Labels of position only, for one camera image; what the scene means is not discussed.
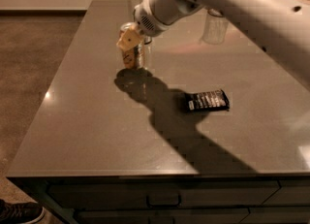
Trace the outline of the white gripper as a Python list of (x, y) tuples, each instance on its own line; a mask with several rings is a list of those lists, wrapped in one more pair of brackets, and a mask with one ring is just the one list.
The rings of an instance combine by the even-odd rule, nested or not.
[(139, 29), (130, 27), (120, 32), (120, 38), (116, 45), (122, 51), (127, 51), (140, 44), (144, 35), (157, 37), (168, 30), (168, 27), (153, 15), (148, 0), (143, 0), (135, 6), (134, 19)]

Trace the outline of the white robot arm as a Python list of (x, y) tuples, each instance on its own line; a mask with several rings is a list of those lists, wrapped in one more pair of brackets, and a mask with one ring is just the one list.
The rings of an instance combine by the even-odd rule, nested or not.
[(299, 0), (142, 0), (117, 45), (126, 51), (202, 8), (220, 12), (304, 87), (310, 87), (310, 6)]

